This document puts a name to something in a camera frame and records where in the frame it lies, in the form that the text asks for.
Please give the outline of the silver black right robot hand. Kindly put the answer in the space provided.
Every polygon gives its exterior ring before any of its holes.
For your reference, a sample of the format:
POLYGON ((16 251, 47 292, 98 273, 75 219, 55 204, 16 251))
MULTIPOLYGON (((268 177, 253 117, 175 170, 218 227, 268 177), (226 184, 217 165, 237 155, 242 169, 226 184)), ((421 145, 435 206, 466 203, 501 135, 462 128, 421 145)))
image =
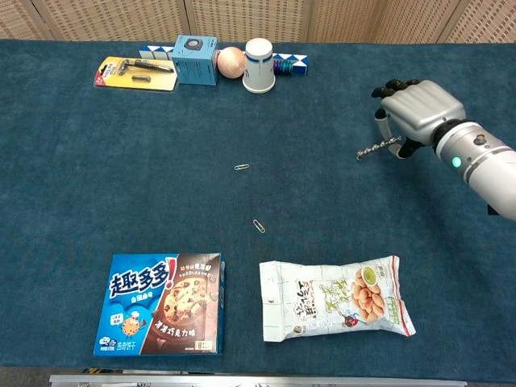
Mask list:
POLYGON ((389 145, 389 151, 399 159, 411 157, 419 148, 435 145, 438 128, 466 119, 462 102, 430 80, 392 79, 376 87, 372 97, 381 100, 375 120, 383 138, 393 138, 390 122, 405 136, 403 144, 389 145))

